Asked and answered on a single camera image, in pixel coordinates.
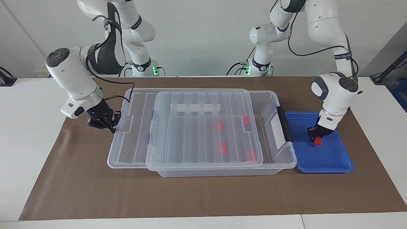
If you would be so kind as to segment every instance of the red object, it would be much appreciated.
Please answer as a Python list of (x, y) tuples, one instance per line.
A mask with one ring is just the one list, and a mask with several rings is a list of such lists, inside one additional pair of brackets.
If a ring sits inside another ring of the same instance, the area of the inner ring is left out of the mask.
[(247, 161), (257, 161), (257, 154), (255, 151), (250, 151), (246, 154)]
[(221, 154), (222, 155), (228, 154), (228, 143), (225, 141), (221, 141)]
[(247, 114), (245, 114), (245, 115), (243, 116), (243, 124), (244, 124), (245, 126), (250, 125), (250, 117), (249, 117)]
[(322, 145), (322, 138), (319, 137), (319, 136), (316, 137), (314, 143), (315, 143), (316, 145)]
[(222, 119), (219, 119), (217, 122), (216, 122), (216, 124), (215, 124), (216, 126), (216, 130), (218, 130), (219, 132), (222, 132), (223, 131), (223, 120)]

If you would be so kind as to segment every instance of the black handle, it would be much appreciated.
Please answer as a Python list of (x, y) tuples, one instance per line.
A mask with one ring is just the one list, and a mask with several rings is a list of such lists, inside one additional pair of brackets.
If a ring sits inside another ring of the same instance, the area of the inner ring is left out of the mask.
[(280, 119), (285, 141), (293, 142), (293, 135), (291, 135), (291, 130), (290, 130), (290, 127), (288, 126), (287, 116), (285, 115), (284, 108), (282, 106), (278, 106), (277, 113), (278, 113), (278, 118)]

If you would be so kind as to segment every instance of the white label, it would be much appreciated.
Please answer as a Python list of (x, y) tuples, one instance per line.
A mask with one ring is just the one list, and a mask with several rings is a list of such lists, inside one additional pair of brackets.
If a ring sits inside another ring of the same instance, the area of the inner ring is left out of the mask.
[[(177, 106), (177, 112), (186, 112), (186, 104), (178, 104)], [(189, 105), (190, 111), (191, 112), (199, 112), (199, 104), (191, 104)], [(221, 105), (217, 104), (216, 106), (217, 112), (221, 111)], [(203, 105), (203, 111), (204, 112), (212, 112), (213, 110), (213, 105), (212, 104), (204, 104)]]
[(277, 149), (280, 149), (285, 143), (285, 138), (278, 114), (276, 114), (272, 119), (271, 128), (273, 128), (274, 140), (276, 141)]

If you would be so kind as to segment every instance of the wall outlet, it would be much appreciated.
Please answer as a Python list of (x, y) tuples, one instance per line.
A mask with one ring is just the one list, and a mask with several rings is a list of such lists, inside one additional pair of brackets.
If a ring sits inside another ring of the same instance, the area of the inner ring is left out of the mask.
[(34, 73), (36, 74), (37, 77), (40, 78), (48, 78), (50, 76), (50, 73), (45, 66), (39, 66), (34, 68)]

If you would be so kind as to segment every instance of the blue plastic tray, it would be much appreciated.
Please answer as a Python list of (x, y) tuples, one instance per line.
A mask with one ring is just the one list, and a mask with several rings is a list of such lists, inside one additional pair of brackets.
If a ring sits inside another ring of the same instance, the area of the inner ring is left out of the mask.
[(322, 139), (316, 146), (309, 140), (307, 128), (315, 126), (318, 112), (286, 112), (293, 135), (297, 166), (305, 173), (347, 173), (353, 164), (338, 131)]

